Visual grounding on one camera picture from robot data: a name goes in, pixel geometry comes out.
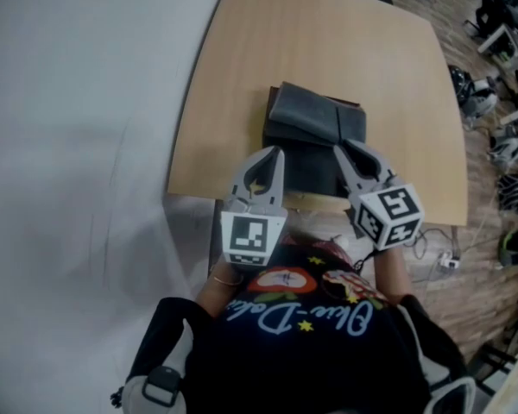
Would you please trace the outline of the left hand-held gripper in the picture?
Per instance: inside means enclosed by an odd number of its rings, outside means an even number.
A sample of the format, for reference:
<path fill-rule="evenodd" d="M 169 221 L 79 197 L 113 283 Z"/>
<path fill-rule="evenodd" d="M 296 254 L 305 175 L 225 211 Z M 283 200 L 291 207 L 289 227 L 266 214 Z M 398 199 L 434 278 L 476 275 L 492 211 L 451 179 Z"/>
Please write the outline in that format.
<path fill-rule="evenodd" d="M 267 266 L 287 220 L 284 176 L 285 154 L 277 146 L 253 153 L 240 166 L 220 217 L 227 262 L 238 268 Z M 265 191 L 250 191 L 254 183 Z"/>

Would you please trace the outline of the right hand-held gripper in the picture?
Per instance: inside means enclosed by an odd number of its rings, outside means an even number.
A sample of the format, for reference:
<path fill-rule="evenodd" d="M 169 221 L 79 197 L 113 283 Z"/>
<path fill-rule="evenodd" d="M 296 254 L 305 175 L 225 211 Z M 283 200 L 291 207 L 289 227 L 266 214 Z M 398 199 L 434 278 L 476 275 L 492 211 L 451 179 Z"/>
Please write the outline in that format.
<path fill-rule="evenodd" d="M 410 242 L 424 222 L 424 208 L 414 186 L 405 183 L 374 148 L 345 140 L 333 147 L 340 178 L 348 191 L 347 215 L 357 237 L 368 237 L 384 251 Z"/>

